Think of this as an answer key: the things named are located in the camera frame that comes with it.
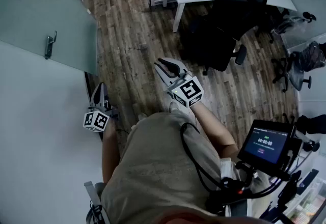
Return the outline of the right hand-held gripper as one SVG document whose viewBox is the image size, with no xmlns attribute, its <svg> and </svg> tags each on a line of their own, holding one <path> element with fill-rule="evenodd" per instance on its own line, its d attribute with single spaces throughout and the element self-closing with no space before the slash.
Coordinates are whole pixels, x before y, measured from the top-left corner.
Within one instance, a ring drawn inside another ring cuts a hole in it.
<svg viewBox="0 0 326 224">
<path fill-rule="evenodd" d="M 183 62 L 158 58 L 154 68 L 168 87 L 168 94 L 184 107 L 190 108 L 202 99 L 204 90 L 199 80 L 188 71 Z"/>
</svg>

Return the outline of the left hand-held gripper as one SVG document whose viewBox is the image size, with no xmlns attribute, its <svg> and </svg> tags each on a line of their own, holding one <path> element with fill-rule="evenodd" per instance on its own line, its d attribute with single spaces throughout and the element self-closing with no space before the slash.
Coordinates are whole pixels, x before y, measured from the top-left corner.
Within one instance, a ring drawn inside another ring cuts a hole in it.
<svg viewBox="0 0 326 224">
<path fill-rule="evenodd" d="M 109 119 L 118 120 L 118 109 L 108 100 L 107 86 L 101 82 L 92 93 L 88 112 L 84 115 L 83 128 L 93 132 L 104 132 Z"/>
</svg>

